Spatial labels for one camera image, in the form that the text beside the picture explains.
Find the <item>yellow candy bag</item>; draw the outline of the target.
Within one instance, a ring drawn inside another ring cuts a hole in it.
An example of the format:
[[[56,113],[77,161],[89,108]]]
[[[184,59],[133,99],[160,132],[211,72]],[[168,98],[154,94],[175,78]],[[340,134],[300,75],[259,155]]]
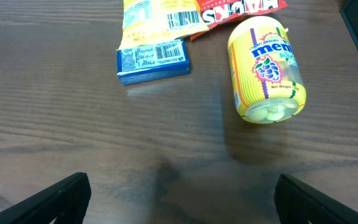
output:
[[[209,30],[196,0],[123,0],[123,4],[120,50]]]

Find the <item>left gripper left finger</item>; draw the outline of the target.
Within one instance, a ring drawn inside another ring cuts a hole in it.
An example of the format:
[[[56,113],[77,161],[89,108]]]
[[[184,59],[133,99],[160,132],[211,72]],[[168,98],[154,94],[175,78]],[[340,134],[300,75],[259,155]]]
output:
[[[84,172],[77,172],[0,212],[2,224],[82,224],[91,198]]]

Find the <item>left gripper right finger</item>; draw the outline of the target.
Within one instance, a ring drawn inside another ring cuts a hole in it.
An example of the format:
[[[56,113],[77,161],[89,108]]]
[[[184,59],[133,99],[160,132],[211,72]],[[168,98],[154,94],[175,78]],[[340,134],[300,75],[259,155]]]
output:
[[[274,204],[281,224],[358,224],[358,212],[292,175],[281,174]]]

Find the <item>red Hacks candy bag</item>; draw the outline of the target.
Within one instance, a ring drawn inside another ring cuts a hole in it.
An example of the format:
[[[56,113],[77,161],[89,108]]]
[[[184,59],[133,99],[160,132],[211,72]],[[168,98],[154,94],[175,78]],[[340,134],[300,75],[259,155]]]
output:
[[[201,18],[209,29],[228,22],[243,21],[242,27],[278,26],[279,22],[265,16],[288,6],[284,0],[198,0]]]

